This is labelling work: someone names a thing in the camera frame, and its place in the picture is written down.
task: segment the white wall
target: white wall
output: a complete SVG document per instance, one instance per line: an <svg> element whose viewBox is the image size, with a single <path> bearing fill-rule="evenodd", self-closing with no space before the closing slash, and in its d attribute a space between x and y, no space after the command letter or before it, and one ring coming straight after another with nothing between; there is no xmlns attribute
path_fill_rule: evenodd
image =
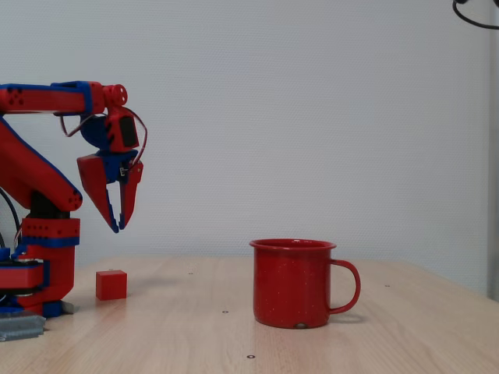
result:
<svg viewBox="0 0 499 374"><path fill-rule="evenodd" d="M499 22L499 11L494 6L494 23ZM487 294L499 301L499 36L492 33L490 88L490 163L489 163L489 256Z"/></svg>
<svg viewBox="0 0 499 374"><path fill-rule="evenodd" d="M450 1L10 1L0 34L0 82L122 83L149 126L130 225L86 199L79 264L304 237L485 291L490 35ZM81 186L80 136L7 119Z"/></svg>

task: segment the black cable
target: black cable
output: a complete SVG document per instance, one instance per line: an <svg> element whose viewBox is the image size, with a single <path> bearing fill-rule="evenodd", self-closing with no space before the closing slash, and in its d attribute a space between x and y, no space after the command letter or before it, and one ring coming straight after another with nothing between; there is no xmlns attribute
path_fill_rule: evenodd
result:
<svg viewBox="0 0 499 374"><path fill-rule="evenodd" d="M462 14L461 12L459 12L458 4L455 1L452 2L452 8L454 9L454 13L460 19L462 19L463 21L466 21L467 23L472 24L473 26L482 27L483 29L488 29L488 30L499 30L499 26L486 25L485 23L476 22L476 21L473 21L472 19L468 18L467 16L465 16L464 14Z"/></svg>
<svg viewBox="0 0 499 374"><path fill-rule="evenodd" d="M3 189L1 189L1 188L0 188L0 195L2 195L2 197L7 202L7 205L9 205L10 211L12 212L12 216L14 217L14 222L16 223L16 232L18 232L19 229L20 229L20 227L21 227L21 225L19 223L19 217L17 217L16 208L14 207L14 204L12 204L12 201L10 201L9 195L7 195L5 193L5 191ZM0 241L0 245L2 245L2 247L5 247L5 243L3 241L3 238Z"/></svg>

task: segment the speckled red mug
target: speckled red mug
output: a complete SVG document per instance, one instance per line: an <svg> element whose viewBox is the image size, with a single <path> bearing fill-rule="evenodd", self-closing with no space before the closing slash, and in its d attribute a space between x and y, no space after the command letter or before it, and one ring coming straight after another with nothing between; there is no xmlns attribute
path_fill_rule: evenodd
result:
<svg viewBox="0 0 499 374"><path fill-rule="evenodd" d="M359 272L348 261L331 259L335 244L262 239L250 245L255 248L253 311L258 322L286 329L319 327L359 300ZM331 265L346 267L356 281L353 299L339 308L330 306Z"/></svg>

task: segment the mug rim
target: mug rim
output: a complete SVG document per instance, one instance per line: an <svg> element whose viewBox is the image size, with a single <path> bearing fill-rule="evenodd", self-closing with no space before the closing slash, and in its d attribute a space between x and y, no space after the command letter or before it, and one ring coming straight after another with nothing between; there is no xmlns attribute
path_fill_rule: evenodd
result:
<svg viewBox="0 0 499 374"><path fill-rule="evenodd" d="M292 244L311 244L311 246L294 247ZM272 239L257 239L252 240L249 245L255 249L271 249L276 251L324 251L336 248L336 244L331 242L324 242L322 240L313 239L295 239L295 238L272 238Z"/></svg>

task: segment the mug handle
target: mug handle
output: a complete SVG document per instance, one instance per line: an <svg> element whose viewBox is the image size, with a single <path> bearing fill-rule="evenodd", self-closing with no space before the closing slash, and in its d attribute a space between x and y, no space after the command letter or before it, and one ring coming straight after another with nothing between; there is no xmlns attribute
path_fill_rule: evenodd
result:
<svg viewBox="0 0 499 374"><path fill-rule="evenodd" d="M343 266L346 267L348 270L350 270L353 273L353 277L356 279L356 292L353 295L352 300L347 305L339 306L337 308L329 308L329 314L339 314L346 312L347 310L350 310L359 300L360 296L360 275L359 271L357 271L357 268L353 266L353 264L349 263L348 261L344 261L343 259L330 259L331 265L338 265L338 266Z"/></svg>

